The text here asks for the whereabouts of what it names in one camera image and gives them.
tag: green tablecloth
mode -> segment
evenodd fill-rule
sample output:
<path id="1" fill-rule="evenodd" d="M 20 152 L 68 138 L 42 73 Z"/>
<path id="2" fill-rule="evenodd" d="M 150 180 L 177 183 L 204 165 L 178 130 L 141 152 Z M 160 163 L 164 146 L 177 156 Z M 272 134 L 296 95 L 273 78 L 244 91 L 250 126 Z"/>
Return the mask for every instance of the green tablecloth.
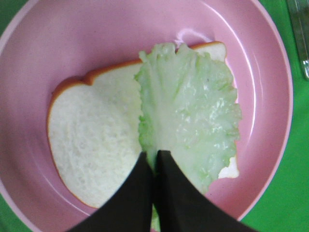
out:
<path id="1" fill-rule="evenodd" d="M 0 34 L 27 0 L 0 0 Z M 294 84 L 288 145 L 268 189 L 243 222 L 261 232 L 309 232 L 309 82 L 301 73 L 285 0 L 260 0 L 286 47 Z M 28 232 L 0 196 L 0 232 Z"/>

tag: pink bowl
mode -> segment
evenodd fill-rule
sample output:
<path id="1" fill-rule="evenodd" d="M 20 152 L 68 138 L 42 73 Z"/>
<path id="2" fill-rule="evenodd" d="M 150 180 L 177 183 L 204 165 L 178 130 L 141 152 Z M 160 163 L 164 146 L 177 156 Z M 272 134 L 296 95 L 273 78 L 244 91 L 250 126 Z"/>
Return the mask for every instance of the pink bowl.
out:
<path id="1" fill-rule="evenodd" d="M 207 196 L 241 219 L 283 155 L 293 91 L 287 55 L 257 0 L 29 0 L 0 39 L 0 192 L 33 231 L 63 231 L 94 209 L 62 184 L 46 136 L 63 79 L 136 59 L 155 43 L 222 41 L 239 89 L 240 177 Z"/>

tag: slice of white bread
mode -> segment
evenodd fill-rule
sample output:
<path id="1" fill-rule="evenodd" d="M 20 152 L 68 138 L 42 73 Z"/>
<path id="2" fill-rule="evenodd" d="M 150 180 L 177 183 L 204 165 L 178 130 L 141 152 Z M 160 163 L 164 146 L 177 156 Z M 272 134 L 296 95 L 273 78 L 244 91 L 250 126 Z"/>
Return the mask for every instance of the slice of white bread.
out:
<path id="1" fill-rule="evenodd" d="M 221 42 L 192 46 L 224 61 Z M 134 80 L 141 61 L 131 61 L 67 79 L 53 92 L 47 120 L 55 165 L 67 188 L 85 204 L 100 207 L 132 170 L 138 141 L 140 86 Z M 236 157 L 219 178 L 237 177 Z"/>

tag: green table surface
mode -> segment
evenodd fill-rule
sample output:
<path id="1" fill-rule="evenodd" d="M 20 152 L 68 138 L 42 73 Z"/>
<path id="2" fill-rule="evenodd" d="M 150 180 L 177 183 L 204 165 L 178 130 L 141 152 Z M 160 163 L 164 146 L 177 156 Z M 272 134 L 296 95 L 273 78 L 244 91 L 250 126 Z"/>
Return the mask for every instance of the green table surface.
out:
<path id="1" fill-rule="evenodd" d="M 0 0 L 0 34 L 27 0 Z M 242 220 L 261 232 L 309 232 L 309 82 L 302 75 L 285 0 L 260 0 L 277 25 L 293 75 L 294 110 L 282 161 Z M 0 196 L 0 232 L 30 231 Z"/>

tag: black tongs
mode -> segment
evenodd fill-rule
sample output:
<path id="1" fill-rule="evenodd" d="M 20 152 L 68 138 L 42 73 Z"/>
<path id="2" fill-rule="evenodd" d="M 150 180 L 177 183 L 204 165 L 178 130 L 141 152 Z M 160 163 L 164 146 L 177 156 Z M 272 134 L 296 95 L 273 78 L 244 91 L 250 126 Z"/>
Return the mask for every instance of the black tongs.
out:
<path id="1" fill-rule="evenodd" d="M 119 190 L 69 232 L 149 232 L 152 204 L 161 232 L 254 232 L 191 184 L 169 151 L 158 151 L 155 176 L 142 152 Z"/>

